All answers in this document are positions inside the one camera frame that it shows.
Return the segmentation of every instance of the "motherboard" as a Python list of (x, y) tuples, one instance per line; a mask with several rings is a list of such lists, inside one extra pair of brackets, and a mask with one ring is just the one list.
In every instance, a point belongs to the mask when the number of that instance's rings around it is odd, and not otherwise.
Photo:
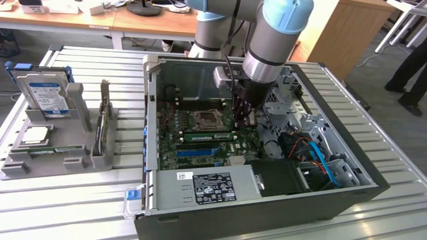
[(162, 170), (243, 165), (264, 157), (255, 128), (232, 130), (231, 101), (158, 103)]

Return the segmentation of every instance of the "hard drive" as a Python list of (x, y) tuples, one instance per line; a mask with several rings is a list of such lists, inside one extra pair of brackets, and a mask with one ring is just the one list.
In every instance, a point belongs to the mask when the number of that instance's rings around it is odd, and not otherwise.
[(73, 82), (69, 67), (36, 67), (19, 63), (5, 70), (25, 96), (29, 109), (41, 110), (47, 118), (69, 116), (69, 109), (76, 108), (65, 94), (67, 85)]

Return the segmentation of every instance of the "warning label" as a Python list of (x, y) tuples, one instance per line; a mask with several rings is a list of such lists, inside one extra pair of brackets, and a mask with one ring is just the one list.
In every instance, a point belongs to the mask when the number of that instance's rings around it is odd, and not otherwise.
[(192, 182), (199, 205), (238, 200), (230, 172), (194, 175)]

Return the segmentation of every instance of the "open computer tower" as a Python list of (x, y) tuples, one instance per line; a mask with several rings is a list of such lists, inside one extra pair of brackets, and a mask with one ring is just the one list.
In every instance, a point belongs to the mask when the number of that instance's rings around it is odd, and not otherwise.
[(331, 220), (390, 187), (298, 64), (283, 67), (251, 126), (234, 129), (231, 92), (214, 79), (224, 64), (146, 56), (140, 239), (216, 239)]

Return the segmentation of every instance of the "power supply label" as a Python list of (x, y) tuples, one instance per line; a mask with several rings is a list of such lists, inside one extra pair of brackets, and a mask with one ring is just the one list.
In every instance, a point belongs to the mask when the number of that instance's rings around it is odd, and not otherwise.
[(48, 114), (64, 114), (68, 112), (68, 105), (65, 98), (61, 96), (61, 87), (57, 83), (31, 82), (28, 85), (41, 111)]
[(238, 200), (230, 172), (194, 175), (192, 183), (199, 205)]

